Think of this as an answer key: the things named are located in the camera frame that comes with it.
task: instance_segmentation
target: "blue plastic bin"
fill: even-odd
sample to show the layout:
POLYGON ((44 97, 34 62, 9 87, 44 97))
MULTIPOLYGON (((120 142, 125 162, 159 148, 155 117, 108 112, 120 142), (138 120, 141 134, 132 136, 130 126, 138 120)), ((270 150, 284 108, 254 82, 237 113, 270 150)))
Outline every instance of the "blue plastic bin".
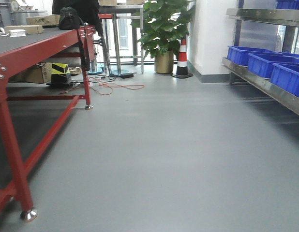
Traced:
POLYGON ((241 47, 241 46, 229 46, 228 50, 228 56, 227 59, 238 64, 238 65, 243 65, 247 66, 249 53, 253 54, 278 54, 280 55, 281 53, 278 52, 273 52, 268 49, 263 49, 263 48, 254 48, 254 47, 241 47))
POLYGON ((276 9, 294 9, 299 10, 299 0, 276 0, 276 9))
POLYGON ((271 82, 299 97, 299 64, 273 64, 271 82))
POLYGON ((264 78, 271 78, 273 63, 299 63, 299 58, 270 54, 249 54, 247 69, 264 78))
POLYGON ((282 52, 282 54, 283 54, 284 56, 298 57, 298 58, 299 58, 299 54, 296 54, 296 53, 282 52))

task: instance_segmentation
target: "cardboard box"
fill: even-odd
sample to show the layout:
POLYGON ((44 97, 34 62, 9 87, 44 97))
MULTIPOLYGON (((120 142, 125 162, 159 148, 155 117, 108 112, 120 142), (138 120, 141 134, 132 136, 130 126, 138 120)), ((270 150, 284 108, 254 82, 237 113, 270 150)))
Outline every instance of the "cardboard box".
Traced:
POLYGON ((101 6, 114 6, 117 5, 117 0, 99 0, 101 6))
POLYGON ((31 83, 46 83, 52 79, 53 63, 42 62, 42 67, 33 65, 32 67, 12 76, 9 81, 31 82, 31 83))
POLYGON ((26 18, 28 25, 56 26, 59 24, 59 14, 34 16, 26 18))
POLYGON ((126 0, 127 5, 141 5, 144 4, 144 0, 126 0))
POLYGON ((20 26, 7 26, 4 31, 8 33, 10 30, 24 29, 26 34, 41 34, 43 32, 42 25, 20 25, 20 26))

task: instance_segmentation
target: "backpack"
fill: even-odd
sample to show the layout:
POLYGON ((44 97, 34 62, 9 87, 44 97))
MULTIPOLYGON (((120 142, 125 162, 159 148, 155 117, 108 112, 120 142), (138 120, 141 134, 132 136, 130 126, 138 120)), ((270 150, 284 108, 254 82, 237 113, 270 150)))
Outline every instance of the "backpack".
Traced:
POLYGON ((84 23, 94 25, 99 35, 103 35, 102 23, 98 17, 98 0, 53 0, 53 14, 59 15, 63 7, 72 7, 84 23))
POLYGON ((72 30, 78 29, 83 23, 77 11, 72 7, 63 7, 60 10, 59 29, 72 30))

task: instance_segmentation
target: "gray tabletop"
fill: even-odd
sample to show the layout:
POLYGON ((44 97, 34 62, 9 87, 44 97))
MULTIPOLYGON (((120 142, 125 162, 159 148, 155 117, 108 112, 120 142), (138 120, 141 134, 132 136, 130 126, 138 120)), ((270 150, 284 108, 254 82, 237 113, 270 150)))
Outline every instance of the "gray tabletop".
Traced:
POLYGON ((0 36, 0 54, 66 32, 67 32, 66 30, 59 30, 58 28, 45 28, 43 33, 41 34, 30 34, 30 35, 28 34, 22 37, 0 36))

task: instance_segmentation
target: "green leaves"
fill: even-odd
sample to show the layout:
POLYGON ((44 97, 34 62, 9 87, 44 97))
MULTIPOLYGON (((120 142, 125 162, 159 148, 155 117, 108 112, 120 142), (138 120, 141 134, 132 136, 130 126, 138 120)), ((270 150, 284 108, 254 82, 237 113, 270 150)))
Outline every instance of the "green leaves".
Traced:
MULTIPOLYGON (((192 21, 194 7, 187 10, 187 0, 149 0, 143 5, 144 29, 138 41, 142 43, 145 57, 154 58, 173 50, 179 55, 180 40, 188 34, 187 23, 192 21)), ((137 20, 132 22, 139 27, 137 20)))
MULTIPOLYGON (((140 12, 134 12, 133 14, 131 14, 132 16, 140 16, 140 12)), ((135 27, 135 28, 139 28, 140 27, 140 20, 139 19, 132 19, 131 20, 131 26, 135 27)))

